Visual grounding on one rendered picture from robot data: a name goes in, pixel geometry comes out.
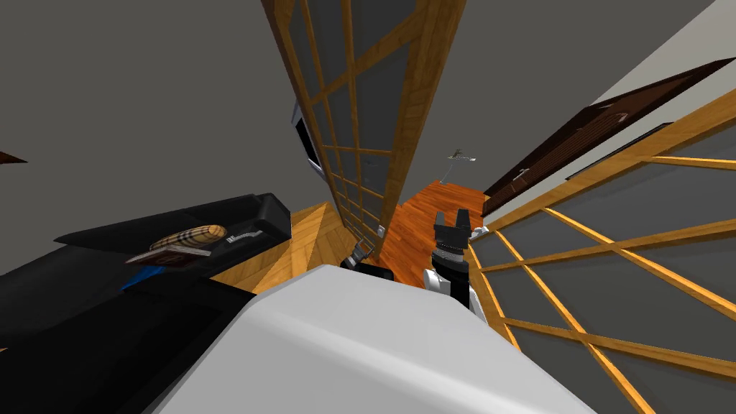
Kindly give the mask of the dark brown louvred door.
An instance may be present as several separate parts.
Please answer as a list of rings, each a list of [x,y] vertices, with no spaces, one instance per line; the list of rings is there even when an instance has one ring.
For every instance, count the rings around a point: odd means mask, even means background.
[[[486,191],[486,217],[736,57],[715,60],[583,108]]]

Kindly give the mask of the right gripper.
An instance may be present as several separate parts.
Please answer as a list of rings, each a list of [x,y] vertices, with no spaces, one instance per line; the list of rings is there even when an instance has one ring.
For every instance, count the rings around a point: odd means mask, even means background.
[[[461,251],[466,249],[469,245],[469,238],[472,235],[472,228],[470,226],[468,209],[457,209],[455,226],[446,226],[444,212],[438,211],[433,226],[436,248],[444,251]]]

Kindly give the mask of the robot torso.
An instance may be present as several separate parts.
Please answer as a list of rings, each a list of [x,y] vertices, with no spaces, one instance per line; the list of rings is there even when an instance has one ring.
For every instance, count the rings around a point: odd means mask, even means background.
[[[260,293],[147,414],[596,414],[458,301],[325,264]]]

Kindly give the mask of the wooden lattice glass door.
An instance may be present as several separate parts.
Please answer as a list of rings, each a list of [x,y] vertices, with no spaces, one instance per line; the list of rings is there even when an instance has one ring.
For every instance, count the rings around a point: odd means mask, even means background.
[[[488,324],[599,414],[736,414],[736,89],[471,240]]]
[[[342,224],[378,256],[466,0],[260,3]]]

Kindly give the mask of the black sofa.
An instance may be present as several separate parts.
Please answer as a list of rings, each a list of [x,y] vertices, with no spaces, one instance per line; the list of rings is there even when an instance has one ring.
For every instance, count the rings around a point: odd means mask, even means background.
[[[225,237],[187,266],[132,263],[210,225]],[[215,276],[290,237],[271,193],[60,236],[0,276],[0,414],[150,414],[253,297]]]

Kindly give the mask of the black wall television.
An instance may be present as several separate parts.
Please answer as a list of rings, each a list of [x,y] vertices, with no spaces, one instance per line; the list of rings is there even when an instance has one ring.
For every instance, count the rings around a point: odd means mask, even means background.
[[[298,101],[295,101],[293,114],[292,114],[292,125],[294,126],[297,136],[304,148],[305,155],[308,160],[310,167],[318,174],[318,176],[327,182],[325,172],[321,167],[321,161],[316,152],[314,140],[309,134],[305,119],[300,109]]]

